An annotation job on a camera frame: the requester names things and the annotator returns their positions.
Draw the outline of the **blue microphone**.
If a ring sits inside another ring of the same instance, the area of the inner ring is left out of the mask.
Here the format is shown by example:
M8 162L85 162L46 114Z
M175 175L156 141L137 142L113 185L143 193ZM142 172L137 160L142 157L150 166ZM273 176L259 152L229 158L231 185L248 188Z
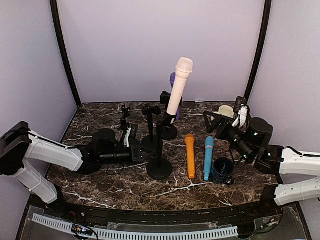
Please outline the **blue microphone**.
M204 154L204 167L203 167L203 174L204 174L204 181L209 181L211 170L212 170L212 162L213 162L213 151L214 151L214 138L212 136L208 136L205 139L205 154Z

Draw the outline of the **black stand of blue microphone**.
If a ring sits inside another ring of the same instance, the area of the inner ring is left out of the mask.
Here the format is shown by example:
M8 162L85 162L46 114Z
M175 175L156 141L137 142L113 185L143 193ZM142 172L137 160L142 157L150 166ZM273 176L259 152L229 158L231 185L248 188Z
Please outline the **black stand of blue microphone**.
M127 130L127 118L131 116L131 108L126 107L126 105L121 106L121 118L120 118L120 130L126 131Z

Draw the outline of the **black stand of pink microphone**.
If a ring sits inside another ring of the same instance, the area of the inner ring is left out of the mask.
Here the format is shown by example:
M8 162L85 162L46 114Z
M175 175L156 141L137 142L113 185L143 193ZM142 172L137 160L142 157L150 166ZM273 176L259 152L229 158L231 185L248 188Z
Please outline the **black stand of pink microphone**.
M154 180L167 179L173 170L172 164L169 160L163 157L163 129L164 127L172 127L172 121L175 121L175 115L170 115L166 111L161 120L156 125L156 135L158 138L156 148L156 159L151 159L147 164L147 174Z

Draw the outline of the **black stand of orange microphone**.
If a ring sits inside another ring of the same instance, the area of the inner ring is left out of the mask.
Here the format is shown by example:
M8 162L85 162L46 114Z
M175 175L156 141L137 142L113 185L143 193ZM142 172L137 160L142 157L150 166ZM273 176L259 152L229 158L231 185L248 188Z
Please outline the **black stand of orange microphone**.
M162 113L161 109L157 105L151 106L146 104L145 107L142 109L142 115L146 116L147 118L148 135L146 135L142 139L141 144L146 148L156 150L158 147L159 140L158 140L158 137L154 135L153 115L159 116L161 113Z

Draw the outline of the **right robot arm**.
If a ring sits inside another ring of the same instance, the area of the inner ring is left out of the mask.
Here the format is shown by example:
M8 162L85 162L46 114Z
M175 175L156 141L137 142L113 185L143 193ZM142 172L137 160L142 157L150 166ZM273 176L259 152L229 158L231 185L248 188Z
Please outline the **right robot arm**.
M266 175L299 174L311 179L291 184L273 184L264 188L255 213L266 217L275 204L284 206L320 197L320 155L298 151L291 146L271 145L273 126L260 117L238 114L233 119L209 111L203 112L206 131L216 132L218 140L225 140L241 156L245 164Z

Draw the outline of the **orange microphone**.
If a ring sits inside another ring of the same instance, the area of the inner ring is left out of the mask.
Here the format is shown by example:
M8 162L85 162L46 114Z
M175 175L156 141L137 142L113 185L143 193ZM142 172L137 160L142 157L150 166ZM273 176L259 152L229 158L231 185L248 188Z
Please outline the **orange microphone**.
M195 168L195 138L192 134L187 134L185 136L185 145L186 145L186 154L187 154L187 170L188 170L188 178L194 179L196 176L196 168Z

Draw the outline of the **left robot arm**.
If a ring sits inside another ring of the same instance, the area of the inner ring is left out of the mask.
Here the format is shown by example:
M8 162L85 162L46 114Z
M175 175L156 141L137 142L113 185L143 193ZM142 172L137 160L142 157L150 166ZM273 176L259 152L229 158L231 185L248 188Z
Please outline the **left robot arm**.
M156 156L156 151L136 139L138 126L127 128L120 141L109 128L95 132L87 145L68 146L45 138L21 121L0 138L0 173L18 180L37 195L60 218L67 218L70 206L60 188L47 181L29 162L40 160L81 175L99 172L112 164L140 164Z

